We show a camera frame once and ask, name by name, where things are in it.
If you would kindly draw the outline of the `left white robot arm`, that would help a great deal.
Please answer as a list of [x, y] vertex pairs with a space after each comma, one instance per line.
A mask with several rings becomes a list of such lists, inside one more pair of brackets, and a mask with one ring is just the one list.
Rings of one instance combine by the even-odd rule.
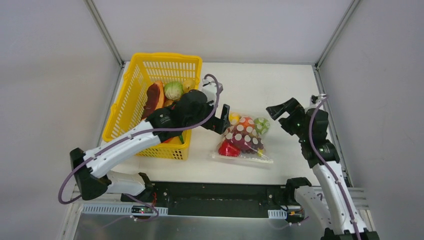
[[105, 193], [131, 195], [140, 202], [152, 198], [153, 189], [144, 173], [127, 174], [112, 169], [135, 154], [203, 127], [219, 135], [229, 127], [230, 106], [222, 106], [221, 117], [215, 116], [218, 100], [210, 100], [199, 90], [191, 90], [175, 103], [156, 109], [137, 126], [116, 139], [92, 150], [76, 148], [70, 152], [72, 172], [80, 198], [96, 199]]

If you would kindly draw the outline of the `dark purple grapes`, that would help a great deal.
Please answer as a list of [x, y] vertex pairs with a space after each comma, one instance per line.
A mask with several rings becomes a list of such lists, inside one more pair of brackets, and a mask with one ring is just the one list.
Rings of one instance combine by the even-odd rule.
[[223, 136], [225, 141], [232, 143], [245, 154], [256, 154], [259, 149], [265, 149], [261, 136], [253, 131], [239, 130], [233, 126], [228, 128]]

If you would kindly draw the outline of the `clear zip top bag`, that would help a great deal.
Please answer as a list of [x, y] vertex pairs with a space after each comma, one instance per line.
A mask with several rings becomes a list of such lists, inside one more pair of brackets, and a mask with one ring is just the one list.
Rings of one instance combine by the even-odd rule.
[[211, 153], [212, 158], [244, 160], [261, 164], [272, 164], [268, 156], [264, 137], [271, 128], [268, 118], [261, 115], [231, 111], [229, 126], [221, 135], [220, 142]]

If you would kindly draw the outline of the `green apple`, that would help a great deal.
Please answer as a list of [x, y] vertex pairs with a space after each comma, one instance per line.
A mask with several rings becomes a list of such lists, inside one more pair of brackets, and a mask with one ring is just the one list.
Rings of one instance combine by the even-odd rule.
[[264, 135], [265, 133], [268, 132], [270, 128], [270, 122], [268, 119], [263, 117], [257, 117], [253, 121], [255, 125], [255, 130], [257, 131], [258, 134]]

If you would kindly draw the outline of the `red bell pepper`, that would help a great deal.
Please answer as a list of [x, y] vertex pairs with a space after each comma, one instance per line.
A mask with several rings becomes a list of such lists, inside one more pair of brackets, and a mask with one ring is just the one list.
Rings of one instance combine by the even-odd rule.
[[226, 157], [238, 157], [241, 154], [241, 150], [231, 142], [225, 140], [218, 148], [218, 154]]

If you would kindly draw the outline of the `yellow banana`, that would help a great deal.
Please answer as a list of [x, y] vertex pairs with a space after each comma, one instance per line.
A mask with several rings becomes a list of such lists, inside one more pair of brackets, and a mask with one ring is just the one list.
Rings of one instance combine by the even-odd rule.
[[258, 149], [258, 150], [257, 150], [257, 155], [258, 155], [260, 158], [263, 158], [263, 157], [265, 156], [265, 150], [264, 150], [264, 149]]

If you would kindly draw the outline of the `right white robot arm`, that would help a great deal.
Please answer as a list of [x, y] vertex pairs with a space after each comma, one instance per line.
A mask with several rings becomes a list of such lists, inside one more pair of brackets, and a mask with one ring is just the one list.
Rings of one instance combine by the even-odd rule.
[[378, 233], [368, 229], [355, 207], [336, 147], [327, 139], [329, 114], [321, 109], [326, 101], [324, 95], [313, 95], [307, 108], [295, 98], [266, 108], [283, 130], [298, 137], [301, 153], [322, 191], [319, 197], [307, 178], [290, 178], [285, 184], [284, 200], [306, 210], [307, 216], [320, 225], [323, 240], [378, 240]]

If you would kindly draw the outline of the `yellow lemon fruit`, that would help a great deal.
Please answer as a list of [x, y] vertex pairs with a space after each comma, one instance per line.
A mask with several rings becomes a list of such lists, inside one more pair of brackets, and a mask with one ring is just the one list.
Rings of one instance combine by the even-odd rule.
[[236, 125], [236, 124], [239, 123], [239, 121], [241, 119], [241, 115], [236, 113], [236, 112], [230, 112], [228, 119], [229, 119], [229, 123], [231, 125]]

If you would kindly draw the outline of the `orange pumpkin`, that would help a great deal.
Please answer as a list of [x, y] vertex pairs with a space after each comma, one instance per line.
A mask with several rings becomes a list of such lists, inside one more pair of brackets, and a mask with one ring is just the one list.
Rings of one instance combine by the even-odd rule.
[[239, 125], [244, 127], [244, 130], [248, 129], [254, 129], [255, 128], [255, 122], [254, 120], [249, 116], [242, 116], [238, 122]]

